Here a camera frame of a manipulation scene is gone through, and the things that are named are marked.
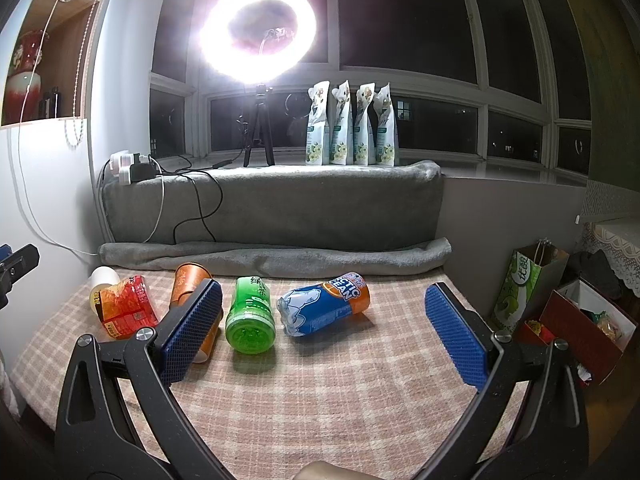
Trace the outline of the grey sofa backrest cushion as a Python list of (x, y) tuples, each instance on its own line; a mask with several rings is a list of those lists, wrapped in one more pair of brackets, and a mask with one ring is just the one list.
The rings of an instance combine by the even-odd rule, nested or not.
[(114, 241), (393, 250), (434, 240), (444, 179), (403, 167), (273, 166), (193, 171), (102, 191)]

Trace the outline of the green plastic bottle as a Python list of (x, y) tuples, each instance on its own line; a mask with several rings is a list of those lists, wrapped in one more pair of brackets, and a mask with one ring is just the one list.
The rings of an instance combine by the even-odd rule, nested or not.
[(273, 346), (276, 324), (270, 290), (259, 276), (236, 280), (224, 334), (230, 346), (243, 354), (261, 354)]

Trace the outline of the blue labelled bottle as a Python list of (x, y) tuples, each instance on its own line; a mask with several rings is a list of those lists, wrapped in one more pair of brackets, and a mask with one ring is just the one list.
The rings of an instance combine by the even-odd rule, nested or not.
[(292, 289), (277, 301), (285, 333), (305, 337), (370, 306), (369, 287), (356, 272), (317, 285)]

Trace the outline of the lace tablecloth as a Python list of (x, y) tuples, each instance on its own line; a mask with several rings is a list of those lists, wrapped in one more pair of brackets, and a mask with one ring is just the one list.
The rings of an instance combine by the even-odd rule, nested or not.
[(611, 269), (639, 296), (639, 218), (587, 222), (580, 247), (587, 252), (602, 250)]

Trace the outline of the white power strip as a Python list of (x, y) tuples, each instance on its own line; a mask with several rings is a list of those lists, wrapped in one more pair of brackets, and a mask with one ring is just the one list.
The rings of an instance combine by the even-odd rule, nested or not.
[(148, 155), (120, 151), (111, 154), (105, 172), (120, 185), (130, 185), (154, 179), (157, 166)]

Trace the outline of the red white vase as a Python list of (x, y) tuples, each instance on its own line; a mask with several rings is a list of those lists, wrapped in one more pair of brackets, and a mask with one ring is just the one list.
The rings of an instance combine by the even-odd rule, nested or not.
[(30, 30), (18, 38), (14, 48), (6, 90), (4, 90), (2, 124), (28, 122), (37, 116), (41, 99), (41, 77), (37, 73), (42, 59), (42, 47), (48, 34)]

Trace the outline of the red cardboard box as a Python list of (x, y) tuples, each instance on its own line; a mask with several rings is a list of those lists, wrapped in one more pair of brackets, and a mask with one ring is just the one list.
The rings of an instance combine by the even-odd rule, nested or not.
[(582, 381), (600, 385), (620, 362), (637, 327), (591, 284), (576, 280), (555, 289), (538, 318), (524, 322), (515, 339), (534, 346), (565, 340), (584, 371)]

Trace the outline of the pink checked cloth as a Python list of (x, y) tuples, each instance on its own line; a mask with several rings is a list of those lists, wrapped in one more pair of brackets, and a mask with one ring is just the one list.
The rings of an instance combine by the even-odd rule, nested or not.
[[(316, 284), (264, 278), (277, 335), (258, 356), (234, 352), (218, 332), (212, 357), (170, 387), (201, 438), (238, 479), (291, 479), (315, 460), (383, 479), (410, 479), (444, 442), (475, 388), (462, 382), (425, 315), (428, 286), (444, 271), (365, 278), (370, 307), (308, 337), (283, 333), (276, 302)], [(26, 344), (10, 377), (51, 428), (77, 338), (107, 340), (89, 284), (58, 306)]]

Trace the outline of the black tripod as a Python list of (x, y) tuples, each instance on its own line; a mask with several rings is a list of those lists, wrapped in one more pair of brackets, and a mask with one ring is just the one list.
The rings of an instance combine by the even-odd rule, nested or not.
[(265, 84), (256, 87), (253, 115), (248, 122), (247, 133), (245, 133), (243, 166), (250, 166), (250, 156), (254, 148), (263, 148), (268, 166), (274, 166), (272, 130), (269, 115), (268, 98), (271, 89)]

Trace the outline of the red orange labelled bottle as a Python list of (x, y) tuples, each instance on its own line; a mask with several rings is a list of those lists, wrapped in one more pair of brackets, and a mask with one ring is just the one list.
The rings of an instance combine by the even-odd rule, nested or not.
[(89, 302), (107, 335), (127, 339), (143, 327), (157, 326), (158, 319), (142, 275), (120, 278), (108, 266), (90, 276)]

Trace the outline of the grey rolled blanket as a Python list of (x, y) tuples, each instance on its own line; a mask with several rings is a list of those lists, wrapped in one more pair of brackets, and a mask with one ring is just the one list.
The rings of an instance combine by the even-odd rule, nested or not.
[(104, 266), (169, 271), (183, 263), (197, 263), (214, 275), (262, 278), (333, 278), (346, 272), (364, 276), (416, 275), (443, 266), (451, 253), (451, 244), (445, 237), (373, 252), (215, 242), (105, 243), (99, 248)]

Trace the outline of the green paper bag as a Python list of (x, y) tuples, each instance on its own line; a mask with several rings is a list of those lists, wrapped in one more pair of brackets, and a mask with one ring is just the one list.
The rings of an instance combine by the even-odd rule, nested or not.
[(514, 249), (490, 320), (513, 333), (536, 314), (559, 286), (570, 254), (548, 240)]

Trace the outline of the orange paper cup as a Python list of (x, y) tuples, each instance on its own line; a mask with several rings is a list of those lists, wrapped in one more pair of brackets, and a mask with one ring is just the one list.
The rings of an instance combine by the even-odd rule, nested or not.
[(181, 350), (192, 353), (193, 364), (210, 360), (224, 310), (217, 282), (204, 266), (188, 262), (175, 270), (169, 310), (188, 308), (175, 334)]

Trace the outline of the wooden shelf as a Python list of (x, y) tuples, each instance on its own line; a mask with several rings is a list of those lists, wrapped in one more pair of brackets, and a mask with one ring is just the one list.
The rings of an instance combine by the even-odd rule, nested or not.
[(87, 56), (99, 3), (100, 0), (32, 0), (30, 3), (17, 40), (30, 30), (43, 30), (48, 34), (37, 68), (41, 77), (41, 99), (37, 116), (32, 120), (84, 114)]

